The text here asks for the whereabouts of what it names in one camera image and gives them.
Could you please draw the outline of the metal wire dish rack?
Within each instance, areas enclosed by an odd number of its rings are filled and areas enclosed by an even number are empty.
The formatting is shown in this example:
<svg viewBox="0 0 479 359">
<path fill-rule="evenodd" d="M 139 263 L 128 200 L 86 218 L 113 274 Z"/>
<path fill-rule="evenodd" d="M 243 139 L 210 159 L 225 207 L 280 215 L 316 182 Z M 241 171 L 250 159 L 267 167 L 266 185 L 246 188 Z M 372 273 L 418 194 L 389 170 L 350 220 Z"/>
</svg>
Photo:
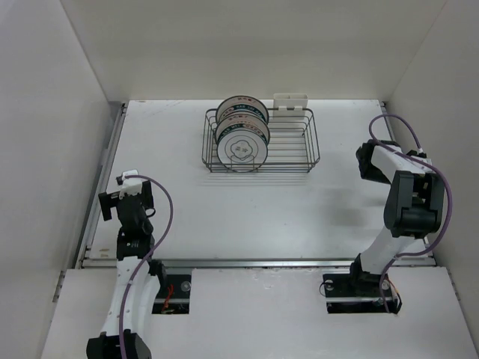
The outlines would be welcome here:
<svg viewBox="0 0 479 359">
<path fill-rule="evenodd" d="M 216 133 L 215 110 L 205 114 L 201 159 L 212 173 L 308 173 L 320 161 L 314 113 L 269 110 L 268 142 L 250 126 Z"/>
</svg>

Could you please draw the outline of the white plate with flower outline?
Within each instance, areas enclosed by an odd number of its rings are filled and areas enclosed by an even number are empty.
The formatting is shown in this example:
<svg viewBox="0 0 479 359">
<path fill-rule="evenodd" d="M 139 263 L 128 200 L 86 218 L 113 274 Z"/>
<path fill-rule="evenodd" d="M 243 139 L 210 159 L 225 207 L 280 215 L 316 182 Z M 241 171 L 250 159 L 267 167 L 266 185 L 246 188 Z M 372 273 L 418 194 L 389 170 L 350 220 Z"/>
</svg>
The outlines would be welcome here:
<svg viewBox="0 0 479 359">
<path fill-rule="evenodd" d="M 256 171 L 266 161 L 267 144 L 252 131 L 234 130 L 217 144 L 219 161 L 230 171 Z"/>
</svg>

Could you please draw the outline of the orange sunburst plate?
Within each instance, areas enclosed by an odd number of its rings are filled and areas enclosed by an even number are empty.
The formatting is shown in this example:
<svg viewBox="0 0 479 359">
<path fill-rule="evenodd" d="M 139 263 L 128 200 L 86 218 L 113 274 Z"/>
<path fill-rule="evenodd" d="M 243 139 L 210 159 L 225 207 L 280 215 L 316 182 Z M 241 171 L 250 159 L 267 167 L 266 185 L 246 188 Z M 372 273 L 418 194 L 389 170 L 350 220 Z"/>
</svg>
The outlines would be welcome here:
<svg viewBox="0 0 479 359">
<path fill-rule="evenodd" d="M 269 111 L 259 99 L 253 96 L 236 95 L 223 100 L 216 109 L 216 123 L 220 124 L 228 115 L 236 112 L 248 112 L 269 123 Z"/>
</svg>

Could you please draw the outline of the green rimmed plate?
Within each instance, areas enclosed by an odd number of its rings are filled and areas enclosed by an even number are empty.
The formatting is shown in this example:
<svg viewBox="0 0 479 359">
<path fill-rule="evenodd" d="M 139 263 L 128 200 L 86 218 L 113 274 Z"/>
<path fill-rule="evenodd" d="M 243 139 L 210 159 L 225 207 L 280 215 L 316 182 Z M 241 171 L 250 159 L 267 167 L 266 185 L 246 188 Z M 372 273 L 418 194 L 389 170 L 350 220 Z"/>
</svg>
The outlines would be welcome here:
<svg viewBox="0 0 479 359">
<path fill-rule="evenodd" d="M 227 116 L 218 124 L 215 130 L 216 143 L 234 130 L 252 131 L 260 136 L 265 144 L 270 142 L 270 130 L 263 120 L 252 114 L 239 113 Z"/>
</svg>

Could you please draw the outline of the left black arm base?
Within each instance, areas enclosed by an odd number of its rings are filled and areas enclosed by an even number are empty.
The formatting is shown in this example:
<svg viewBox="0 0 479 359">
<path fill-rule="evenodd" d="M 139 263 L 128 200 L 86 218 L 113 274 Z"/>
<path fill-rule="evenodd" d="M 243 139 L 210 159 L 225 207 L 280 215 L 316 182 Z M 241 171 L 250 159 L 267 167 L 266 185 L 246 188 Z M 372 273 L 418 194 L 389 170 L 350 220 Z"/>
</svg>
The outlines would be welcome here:
<svg viewBox="0 0 479 359">
<path fill-rule="evenodd" d="M 189 314 L 192 276 L 190 274 L 168 274 L 160 284 L 153 303 L 152 314 Z"/>
</svg>

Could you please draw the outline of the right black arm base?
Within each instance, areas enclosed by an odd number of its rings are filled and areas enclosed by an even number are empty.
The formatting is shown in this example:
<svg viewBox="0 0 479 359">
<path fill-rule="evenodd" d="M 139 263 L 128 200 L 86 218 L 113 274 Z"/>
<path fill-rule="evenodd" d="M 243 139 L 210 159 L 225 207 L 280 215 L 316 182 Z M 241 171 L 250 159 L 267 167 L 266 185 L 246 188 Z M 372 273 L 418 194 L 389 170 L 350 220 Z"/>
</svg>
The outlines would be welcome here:
<svg viewBox="0 0 479 359">
<path fill-rule="evenodd" d="M 376 281 L 355 285 L 347 273 L 326 273 L 319 291 L 326 298 L 328 314 L 396 315 L 403 306 L 400 294 L 388 280 L 383 281 L 380 289 Z"/>
</svg>

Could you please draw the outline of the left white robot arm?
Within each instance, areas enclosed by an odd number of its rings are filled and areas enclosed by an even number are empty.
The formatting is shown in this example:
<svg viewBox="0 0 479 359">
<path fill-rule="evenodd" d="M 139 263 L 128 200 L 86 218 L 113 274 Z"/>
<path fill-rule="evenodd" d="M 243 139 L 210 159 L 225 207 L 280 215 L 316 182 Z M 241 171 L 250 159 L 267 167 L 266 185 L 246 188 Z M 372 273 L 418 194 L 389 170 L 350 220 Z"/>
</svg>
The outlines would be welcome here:
<svg viewBox="0 0 479 359">
<path fill-rule="evenodd" d="M 117 178 L 119 191 L 99 194 L 103 219 L 116 209 L 120 229 L 116 247 L 116 281 L 106 320 L 86 346 L 88 358 L 151 358 L 145 330 L 156 296 L 167 288 L 160 262 L 152 260 L 154 210 L 151 181 L 133 171 Z"/>
</svg>

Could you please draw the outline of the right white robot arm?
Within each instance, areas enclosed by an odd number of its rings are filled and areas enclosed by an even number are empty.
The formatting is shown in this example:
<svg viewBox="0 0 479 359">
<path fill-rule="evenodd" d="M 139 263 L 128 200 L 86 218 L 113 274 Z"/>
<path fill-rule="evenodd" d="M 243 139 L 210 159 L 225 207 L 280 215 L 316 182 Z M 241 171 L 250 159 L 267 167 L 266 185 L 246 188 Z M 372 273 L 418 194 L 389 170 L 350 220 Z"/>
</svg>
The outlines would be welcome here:
<svg viewBox="0 0 479 359">
<path fill-rule="evenodd" d="M 425 165 L 425 158 L 402 154 L 393 141 L 378 144 L 369 140 L 357 149 L 356 158 L 363 180 L 390 185 L 384 227 L 355 258 L 347 275 L 348 289 L 362 295 L 380 285 L 384 268 L 414 240 L 438 231 L 445 185 Z"/>
</svg>

